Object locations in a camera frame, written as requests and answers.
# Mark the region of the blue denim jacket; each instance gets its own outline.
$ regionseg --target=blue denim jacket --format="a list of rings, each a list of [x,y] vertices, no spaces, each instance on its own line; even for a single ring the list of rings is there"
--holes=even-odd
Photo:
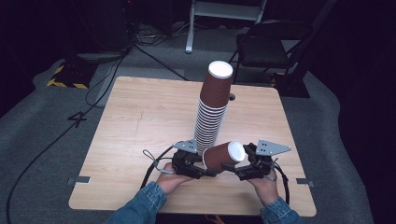
[[[166,198],[163,189],[157,183],[150,182],[139,190],[131,201],[117,210],[106,223],[154,224],[157,212],[166,203]],[[300,216],[291,210],[282,198],[262,208],[260,213],[265,224],[302,223]]]

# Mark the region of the dark background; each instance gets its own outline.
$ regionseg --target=dark background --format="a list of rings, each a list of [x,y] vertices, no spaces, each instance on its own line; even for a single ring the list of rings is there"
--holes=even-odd
[[[35,75],[65,58],[65,54],[106,50],[95,43],[80,17],[90,21],[88,29],[111,49],[121,49],[128,40],[131,29],[126,27],[126,20],[131,20],[129,25],[156,22],[147,19],[153,13],[150,3],[154,0],[128,2],[132,14],[122,10],[125,2],[100,2],[1,2],[0,117],[34,90]],[[167,4],[162,8],[168,8],[162,12],[168,29],[169,23],[189,19],[186,9],[190,2],[162,2]],[[263,18],[313,23],[329,2],[268,0]],[[388,223],[392,211],[385,205],[396,200],[392,180],[396,171],[396,7],[392,1],[381,0],[332,2],[332,10],[302,52],[300,69],[296,70],[309,70],[337,96],[341,106],[340,134],[366,186],[373,218],[376,223]]]

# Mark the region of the chair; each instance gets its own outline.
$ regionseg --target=chair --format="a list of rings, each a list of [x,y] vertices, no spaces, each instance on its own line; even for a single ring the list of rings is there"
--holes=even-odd
[[[245,67],[265,68],[264,73],[270,68],[285,69],[283,77],[288,75],[295,64],[295,50],[312,33],[312,27],[302,21],[261,21],[253,25],[246,34],[236,37],[236,51],[229,63],[236,63],[233,74],[233,84],[237,81],[239,65]],[[291,49],[285,50],[282,40],[294,40]]]

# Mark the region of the table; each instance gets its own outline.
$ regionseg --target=table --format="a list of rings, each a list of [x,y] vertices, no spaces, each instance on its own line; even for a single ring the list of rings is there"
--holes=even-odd
[[[143,149],[158,157],[174,143],[193,138],[201,88],[202,82],[118,77],[79,174],[91,181],[75,185],[70,207],[116,210],[132,199],[151,164]],[[232,85],[231,92],[235,100],[228,104],[216,145],[230,140],[257,144],[264,139],[290,146],[291,151],[276,156],[290,180],[290,206],[312,217],[316,207],[309,187],[297,184],[296,178],[305,178],[304,170],[277,91]],[[158,175],[154,170],[148,182]],[[278,188],[284,197],[282,181]],[[248,182],[223,172],[183,184],[169,195],[161,212],[258,215],[261,207]]]
[[[264,12],[266,2],[267,0],[262,0],[259,7],[247,7],[192,0],[190,11],[190,30],[187,36],[186,53],[192,53],[195,16],[238,19],[255,21],[257,23],[262,19],[262,13]]]

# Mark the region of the gray floor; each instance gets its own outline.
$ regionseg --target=gray floor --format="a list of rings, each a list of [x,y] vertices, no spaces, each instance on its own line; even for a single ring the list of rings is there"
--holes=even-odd
[[[184,52],[184,35],[159,46],[141,48],[182,71],[187,79],[202,81],[211,62],[229,60],[238,32],[241,31],[197,32],[192,54]],[[0,119],[0,223],[6,223],[7,196],[19,174],[71,125],[68,117],[89,108],[85,103],[88,90],[46,86],[61,61],[38,74],[35,91]],[[111,64],[98,67],[92,84],[107,75]],[[128,69],[164,69],[135,49],[120,67],[123,73]],[[312,74],[308,73],[304,82],[310,99],[282,98],[306,176],[315,184],[311,192],[318,213],[304,217],[304,222],[373,223],[365,188],[339,136],[338,101]],[[92,89],[88,101],[93,103],[100,91],[101,85]],[[12,223],[101,223],[111,214],[70,209],[68,200],[73,188],[65,183],[78,175],[102,112],[101,108],[91,110],[88,120],[72,128],[28,170],[12,197]]]

